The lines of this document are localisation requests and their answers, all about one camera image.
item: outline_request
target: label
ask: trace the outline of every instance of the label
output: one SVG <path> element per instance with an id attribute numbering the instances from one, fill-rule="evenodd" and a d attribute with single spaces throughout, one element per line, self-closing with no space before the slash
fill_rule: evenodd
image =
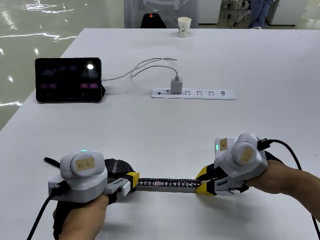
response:
<path id="1" fill-rule="evenodd" d="M 94 169 L 96 167 L 95 159 L 93 157 L 88 157 L 88 158 L 76 160 L 75 166 L 76 166 L 76 170 L 79 172 L 88 170 L 88 169 Z"/>
<path id="2" fill-rule="evenodd" d="M 220 140 L 220 151 L 228 149 L 228 140 L 226 138 Z"/>
<path id="3" fill-rule="evenodd" d="M 247 146 L 242 153 L 240 161 L 244 164 L 248 164 L 254 153 L 255 153 L 255 150 Z"/>

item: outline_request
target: tape measure blade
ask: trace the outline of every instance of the tape measure blade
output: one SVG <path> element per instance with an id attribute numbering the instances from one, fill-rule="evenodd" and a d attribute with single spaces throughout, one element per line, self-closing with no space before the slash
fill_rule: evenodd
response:
<path id="1" fill-rule="evenodd" d="M 167 192 L 167 193 L 195 193 L 201 185 L 199 180 L 173 178 L 139 178 L 137 191 Z"/>

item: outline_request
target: white cable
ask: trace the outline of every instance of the white cable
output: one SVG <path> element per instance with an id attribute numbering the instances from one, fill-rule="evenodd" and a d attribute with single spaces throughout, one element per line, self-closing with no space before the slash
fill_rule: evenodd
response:
<path id="1" fill-rule="evenodd" d="M 137 76 L 139 73 L 142 73 L 143 71 L 147 70 L 147 69 L 150 69 L 150 68 L 167 68 L 167 69 L 172 69 L 173 71 L 175 71 L 176 73 L 176 76 L 178 77 L 179 74 L 178 74 L 178 71 L 175 70 L 173 67 L 170 67 L 170 66 L 162 66 L 162 65 L 153 65 L 153 66 L 148 66 L 146 67 L 145 69 L 142 69 L 141 71 L 138 71 L 135 75 L 133 75 L 132 77 L 135 77 Z"/>
<path id="2" fill-rule="evenodd" d="M 157 58 L 157 57 L 156 57 L 156 58 L 151 58 L 151 59 L 142 61 L 142 62 L 140 62 L 140 63 L 132 70 L 132 72 L 131 72 L 131 74 L 130 74 L 130 77 L 131 77 L 131 78 L 133 77 L 133 73 L 134 73 L 135 70 L 141 69 L 141 68 L 143 68 L 144 66 L 146 66 L 146 65 L 148 65 L 148 64 L 151 64 L 151 63 L 154 63 L 154 62 L 158 62 L 158 61 L 160 61 L 160 60 L 177 61 L 177 59 L 170 58 L 170 57 L 165 57 L 165 58 Z"/>
<path id="3" fill-rule="evenodd" d="M 133 72 L 136 71 L 136 70 L 139 70 L 143 67 L 145 67 L 146 65 L 149 65 L 151 63 L 154 63 L 154 62 L 158 62 L 158 61 L 161 61 L 161 60 L 171 60 L 171 61 L 177 61 L 177 59 L 174 59 L 174 58 L 170 58 L 170 57 L 165 57 L 165 58 L 161 58 L 161 57 L 155 57 L 155 58 L 150 58 L 150 59 L 147 59 L 147 60 L 144 60 L 142 62 L 140 62 L 133 70 L 127 72 L 126 74 L 122 75 L 122 76 L 119 76 L 119 77 L 115 77 L 115 78 L 110 78 L 110 79 L 102 79 L 101 81 L 102 82 L 106 82 L 106 81 L 112 81 L 112 80 L 117 80 L 117 79 L 121 79 L 121 78 L 124 78 L 125 76 L 130 75 L 130 77 L 134 77 L 133 76 Z"/>

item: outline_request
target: black tablet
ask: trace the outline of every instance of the black tablet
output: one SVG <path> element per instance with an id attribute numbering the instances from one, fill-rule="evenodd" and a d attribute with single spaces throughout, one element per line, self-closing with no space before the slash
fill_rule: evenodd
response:
<path id="1" fill-rule="evenodd" d="M 49 102 L 99 102 L 105 94 L 101 60 L 38 58 L 35 60 L 36 100 Z"/>

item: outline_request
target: power strip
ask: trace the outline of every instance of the power strip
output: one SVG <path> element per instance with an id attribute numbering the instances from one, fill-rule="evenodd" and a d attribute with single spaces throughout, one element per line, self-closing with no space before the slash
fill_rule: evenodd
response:
<path id="1" fill-rule="evenodd" d="M 170 88 L 154 88 L 151 97 L 155 99 L 216 99 L 236 100 L 229 89 L 189 89 L 183 88 L 181 94 L 171 94 Z"/>

